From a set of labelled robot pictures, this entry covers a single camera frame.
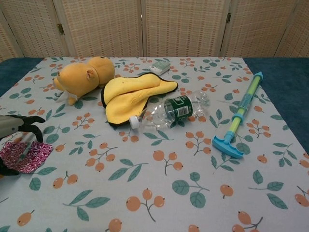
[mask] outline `teddy bear ear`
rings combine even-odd
[[[87,79],[88,81],[90,81],[90,79],[94,78],[93,74],[95,74],[95,72],[91,69],[87,70]]]

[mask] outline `blue carpet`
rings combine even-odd
[[[0,96],[42,58],[14,58],[0,63]],[[253,73],[263,72],[261,83],[290,130],[309,152],[309,58],[244,58]]]
[[[23,78],[43,58],[13,58],[0,63],[0,96]]]
[[[309,58],[244,58],[288,127],[309,152]]]

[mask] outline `black trim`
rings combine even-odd
[[[154,75],[156,75],[161,81],[165,81],[165,82],[175,82],[175,81],[167,81],[167,80],[164,80],[164,79],[162,79],[160,76],[158,76],[157,74],[155,74],[155,73],[153,73],[153,72],[146,72],[146,73],[144,73],[144,74],[142,74],[142,75],[140,75],[140,76],[137,76],[137,77],[132,77],[132,78],[139,78],[139,77],[141,77],[141,76],[144,76],[144,75],[146,75],[146,74],[154,74]],[[166,92],[166,93],[171,93],[171,92],[174,92],[177,88],[178,88],[178,83],[177,82],[175,82],[176,84],[177,84],[177,86],[173,89],[173,90],[171,90],[171,91],[169,91],[169,92]],[[102,100],[102,104],[103,104],[103,107],[104,108],[106,108],[106,103],[105,103],[105,101],[104,101],[104,90],[105,90],[105,87],[106,87],[106,85],[104,86],[104,88],[102,89],[102,91],[101,91],[101,100]],[[146,107],[147,107],[147,105],[148,105],[148,100],[149,100],[149,98],[150,97],[148,97],[148,99],[147,99],[147,102],[146,102],[146,104],[144,105],[144,107],[143,107],[143,110],[144,109],[146,109]],[[119,123],[119,124],[115,124],[115,123],[111,123],[111,122],[109,122],[109,124],[112,126],[112,127],[120,127],[120,126],[123,126],[123,125],[125,125],[125,124],[127,124],[129,122],[129,120],[127,120],[127,121],[124,121],[124,122],[122,122],[122,123]]]

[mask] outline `yellow teddy bear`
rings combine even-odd
[[[93,57],[87,63],[69,64],[54,79],[55,88],[63,91],[58,102],[67,98],[69,105],[74,105],[86,93],[104,87],[114,75],[114,64],[106,57]]]

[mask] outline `floral tablecloth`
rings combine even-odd
[[[165,131],[113,128],[100,89],[74,106],[56,102],[57,71],[88,58],[45,58],[0,99],[1,115],[46,119],[36,125],[54,147],[33,174],[1,176],[0,232],[308,231],[309,155],[261,87],[232,140],[244,158],[211,145],[224,137],[252,80],[243,59],[111,59],[124,77],[170,61],[162,78],[179,88],[149,104],[201,89],[211,100],[208,114]],[[7,141],[35,136],[17,132],[0,148]]]

